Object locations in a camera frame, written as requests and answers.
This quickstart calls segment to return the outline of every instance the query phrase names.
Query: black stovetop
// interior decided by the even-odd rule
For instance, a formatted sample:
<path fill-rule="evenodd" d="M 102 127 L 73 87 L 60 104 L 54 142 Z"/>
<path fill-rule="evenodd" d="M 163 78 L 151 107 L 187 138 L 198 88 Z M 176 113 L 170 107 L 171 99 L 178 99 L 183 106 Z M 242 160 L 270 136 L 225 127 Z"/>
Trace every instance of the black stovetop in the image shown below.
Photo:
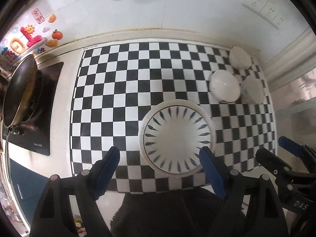
<path fill-rule="evenodd" d="M 43 90 L 35 115 L 18 128 L 23 134 L 11 134 L 9 142 L 25 149 L 49 156 L 50 128 L 53 102 L 59 75 L 64 63 L 59 62 L 41 69 L 43 77 Z M 2 138 L 6 140 L 8 129 L 3 126 Z"/>

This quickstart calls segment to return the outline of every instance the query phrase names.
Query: pan handle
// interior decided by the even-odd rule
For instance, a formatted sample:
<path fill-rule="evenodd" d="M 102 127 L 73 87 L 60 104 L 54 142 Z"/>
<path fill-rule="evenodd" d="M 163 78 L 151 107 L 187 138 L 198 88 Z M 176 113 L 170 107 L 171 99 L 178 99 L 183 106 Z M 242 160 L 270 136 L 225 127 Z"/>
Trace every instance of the pan handle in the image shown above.
<path fill-rule="evenodd" d="M 5 141 L 5 149 L 4 149 L 5 159 L 7 162 L 7 171 L 8 171 L 9 183 L 11 183 L 11 163 L 10 163 L 10 156 L 9 156 L 9 137 L 10 137 L 11 132 L 12 132 L 12 127 L 9 127 L 7 140 Z"/>

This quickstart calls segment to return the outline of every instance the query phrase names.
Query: sun sticker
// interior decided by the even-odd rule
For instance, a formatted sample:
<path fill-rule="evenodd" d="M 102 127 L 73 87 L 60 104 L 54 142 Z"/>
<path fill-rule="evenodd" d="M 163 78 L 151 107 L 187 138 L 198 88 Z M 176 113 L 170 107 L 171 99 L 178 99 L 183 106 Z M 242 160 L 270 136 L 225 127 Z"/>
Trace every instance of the sun sticker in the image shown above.
<path fill-rule="evenodd" d="M 25 28 L 25 31 L 28 34 L 32 34 L 35 31 L 35 27 L 33 27 L 33 25 L 27 25 L 27 27 Z"/>

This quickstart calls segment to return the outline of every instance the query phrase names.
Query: white bowl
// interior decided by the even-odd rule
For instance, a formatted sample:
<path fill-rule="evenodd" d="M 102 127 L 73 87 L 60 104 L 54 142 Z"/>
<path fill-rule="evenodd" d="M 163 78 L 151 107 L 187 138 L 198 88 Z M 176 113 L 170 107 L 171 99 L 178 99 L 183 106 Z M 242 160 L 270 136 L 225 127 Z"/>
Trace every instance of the white bowl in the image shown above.
<path fill-rule="evenodd" d="M 227 70 L 217 70 L 210 78 L 210 91 L 220 102 L 236 101 L 240 96 L 240 86 L 237 79 Z"/>
<path fill-rule="evenodd" d="M 185 177 L 201 170 L 199 151 L 215 149 L 216 134 L 210 116 L 187 100 L 158 104 L 142 121 L 139 147 L 147 163 L 168 177 Z"/>
<path fill-rule="evenodd" d="M 247 69 L 252 65 L 251 57 L 238 46 L 233 46 L 229 52 L 229 62 L 235 69 Z"/>
<path fill-rule="evenodd" d="M 247 104 L 261 104 L 264 101 L 262 83 L 250 75 L 241 84 L 241 102 Z"/>

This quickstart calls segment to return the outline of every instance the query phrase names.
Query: checkerboard mat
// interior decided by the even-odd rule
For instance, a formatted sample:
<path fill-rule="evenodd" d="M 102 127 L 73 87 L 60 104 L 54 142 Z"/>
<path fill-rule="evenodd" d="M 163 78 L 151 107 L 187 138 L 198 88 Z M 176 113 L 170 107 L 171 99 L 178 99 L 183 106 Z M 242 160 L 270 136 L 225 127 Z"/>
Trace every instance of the checkerboard mat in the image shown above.
<path fill-rule="evenodd" d="M 260 146 L 275 152 L 275 124 L 268 89 L 258 65 L 236 70 L 229 51 L 188 43 L 139 42 L 102 45 L 85 50 L 71 104 L 70 151 L 74 175 L 103 158 L 111 146 L 121 159 L 108 190 L 155 192 L 207 184 L 205 173 L 166 178 L 139 152 L 138 129 L 153 106 L 167 100 L 190 100 L 214 120 L 214 154 L 229 168 L 245 172 L 258 166 Z M 248 75 L 260 79 L 263 104 L 219 104 L 209 92 L 209 77 L 225 69 L 239 83 Z"/>

